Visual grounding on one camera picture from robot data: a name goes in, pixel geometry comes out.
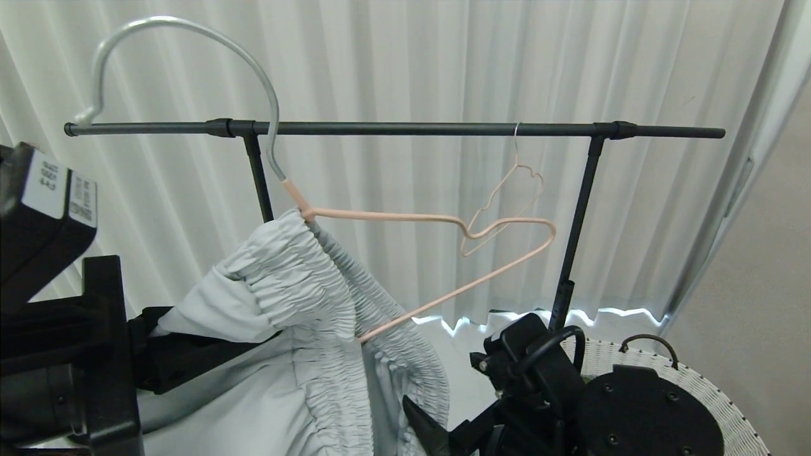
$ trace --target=wall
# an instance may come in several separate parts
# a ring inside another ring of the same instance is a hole
[[[811,454],[811,85],[667,339],[773,454]]]

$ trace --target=light blue garment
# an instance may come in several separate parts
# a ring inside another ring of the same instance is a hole
[[[260,226],[158,322],[160,333],[262,342],[167,394],[139,396],[149,455],[411,455],[408,395],[441,424],[448,381],[413,322],[298,210]]]

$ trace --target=black clothing rack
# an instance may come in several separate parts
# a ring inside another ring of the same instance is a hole
[[[69,136],[85,135],[140,135],[140,134],[197,134],[226,138],[240,137],[245,143],[248,159],[251,162],[256,194],[259,197],[262,218],[273,219],[268,184],[264,178],[264,168],[260,152],[259,135],[268,132],[267,122],[254,120],[234,120],[216,118],[207,122],[171,123],[96,123],[81,127],[74,123],[65,124]],[[635,136],[667,138],[707,138],[720,139],[726,134],[722,128],[704,127],[656,127],[637,125],[629,122],[610,123],[344,123],[344,122],[281,122],[279,135],[293,136],[589,136],[586,169],[574,209],[572,231],[566,245],[563,268],[560,271],[555,303],[551,310],[549,329],[564,327],[566,315],[574,291],[571,280],[574,254],[577,241],[586,218],[591,187],[597,171],[597,162],[603,152],[606,140],[624,140]]]

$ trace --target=barcode label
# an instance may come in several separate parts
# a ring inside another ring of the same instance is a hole
[[[53,157],[34,149],[31,168],[25,180],[23,204],[49,217],[65,215],[67,168]]]
[[[96,183],[73,170],[67,212],[72,219],[96,227]]]

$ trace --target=white wicker basket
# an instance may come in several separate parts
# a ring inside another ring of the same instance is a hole
[[[561,346],[569,358],[574,357],[574,339],[569,338]],[[671,381],[690,392],[701,401],[718,421],[723,433],[725,454],[749,456],[771,454],[763,440],[752,428],[752,424],[740,413],[738,407],[721,389],[704,378],[703,375],[679,363],[679,369],[671,367],[672,361],[649,351],[634,350],[620,352],[620,344],[587,339],[586,358],[583,360],[583,376],[601,376],[614,370],[614,364],[653,368],[660,377]]]

